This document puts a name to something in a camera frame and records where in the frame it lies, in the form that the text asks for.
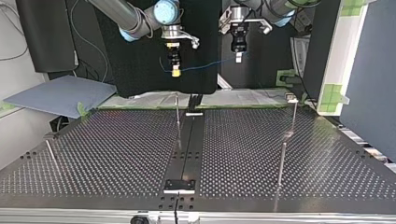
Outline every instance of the green tape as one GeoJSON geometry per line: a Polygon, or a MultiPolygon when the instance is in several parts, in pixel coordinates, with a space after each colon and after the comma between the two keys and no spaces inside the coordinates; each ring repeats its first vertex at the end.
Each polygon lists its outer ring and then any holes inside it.
{"type": "Polygon", "coordinates": [[[344,0],[341,9],[342,17],[359,16],[364,6],[364,0],[344,0]]]}
{"type": "Polygon", "coordinates": [[[84,104],[82,102],[78,102],[77,111],[82,117],[85,117],[85,116],[88,115],[88,111],[85,110],[85,106],[84,106],[84,104]]]}
{"type": "Polygon", "coordinates": [[[7,103],[5,103],[5,102],[0,102],[0,110],[10,110],[10,109],[13,109],[13,108],[15,108],[15,105],[10,105],[10,104],[7,104],[7,103]]]}
{"type": "Polygon", "coordinates": [[[294,71],[294,69],[279,70],[279,71],[277,71],[277,75],[276,75],[276,85],[278,87],[293,87],[292,84],[286,84],[286,82],[281,81],[280,78],[281,77],[295,77],[295,76],[296,76],[296,72],[294,71]]]}
{"type": "Polygon", "coordinates": [[[334,113],[342,103],[342,85],[326,84],[320,101],[319,112],[334,113]]]}

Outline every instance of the robotic arm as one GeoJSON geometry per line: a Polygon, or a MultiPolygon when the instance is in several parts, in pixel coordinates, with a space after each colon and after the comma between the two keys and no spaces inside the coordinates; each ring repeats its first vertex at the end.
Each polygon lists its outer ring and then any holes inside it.
{"type": "Polygon", "coordinates": [[[165,40],[168,59],[173,68],[172,77],[181,75],[180,40],[189,39],[193,49],[199,47],[199,38],[183,31],[180,25],[182,13],[180,13],[178,0],[160,0],[144,11],[126,0],[88,1],[120,27],[120,33],[126,41],[136,41],[145,35],[152,37],[155,30],[162,28],[162,39],[165,40]]]}
{"type": "Polygon", "coordinates": [[[246,36],[251,22],[259,22],[260,32],[268,35],[273,30],[271,24],[278,27],[286,25],[298,7],[309,7],[311,2],[312,0],[232,0],[219,20],[219,31],[224,35],[231,33],[231,50],[236,54],[236,62],[241,63],[243,53],[248,50],[246,36]]]}

